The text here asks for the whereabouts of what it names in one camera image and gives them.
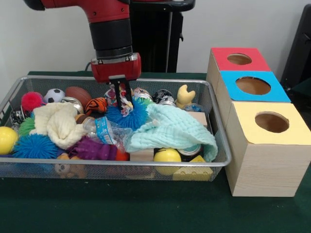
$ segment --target mint green cloth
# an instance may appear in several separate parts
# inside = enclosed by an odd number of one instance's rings
[[[218,153],[215,137],[186,111],[170,105],[150,104],[150,122],[140,127],[128,140],[126,151],[136,152],[153,148],[186,149],[204,144],[207,162]]]

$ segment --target round hole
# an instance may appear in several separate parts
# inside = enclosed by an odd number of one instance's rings
[[[242,77],[235,83],[240,90],[252,95],[265,95],[271,91],[271,86],[259,78]]]
[[[240,66],[252,63],[252,59],[249,56],[242,53],[230,54],[227,57],[227,59],[229,62]]]
[[[256,124],[273,133],[281,133],[286,131],[290,124],[288,119],[274,112],[262,112],[255,117]]]

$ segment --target cream towel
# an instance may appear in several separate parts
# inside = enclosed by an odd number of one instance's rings
[[[77,110],[71,103],[48,103],[34,109],[35,130],[30,133],[48,135],[58,147],[66,150],[78,142],[86,131],[76,124]]]

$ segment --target wire mesh basket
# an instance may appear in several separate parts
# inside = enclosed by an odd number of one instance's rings
[[[167,89],[175,98],[179,87],[184,84],[188,85],[189,90],[195,90],[197,94],[193,103],[204,107],[207,129],[216,138],[216,159],[211,163],[165,163],[0,158],[0,177],[213,181],[221,168],[230,163],[231,152],[215,94],[209,83],[201,80],[138,79],[130,84],[132,88],[140,87],[151,94]],[[45,94],[50,89],[65,90],[69,86],[80,86],[93,98],[102,97],[108,90],[108,85],[98,84],[93,77],[22,77],[12,86],[0,105],[0,125],[11,127],[9,115],[12,109],[20,106],[21,97],[25,93],[36,91]]]

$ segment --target yellow toy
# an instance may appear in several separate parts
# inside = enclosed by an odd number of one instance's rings
[[[201,155],[190,163],[205,163]],[[209,181],[213,170],[209,167],[182,167],[173,174],[173,181]]]
[[[154,156],[155,162],[181,162],[178,151],[174,149],[160,149]],[[179,167],[177,166],[157,166],[155,169],[164,176],[173,175]]]
[[[187,91],[188,86],[182,85],[177,93],[176,106],[183,109],[185,105],[191,104],[195,97],[195,91]]]
[[[18,134],[11,128],[0,127],[0,154],[12,152],[14,144],[18,140]]]

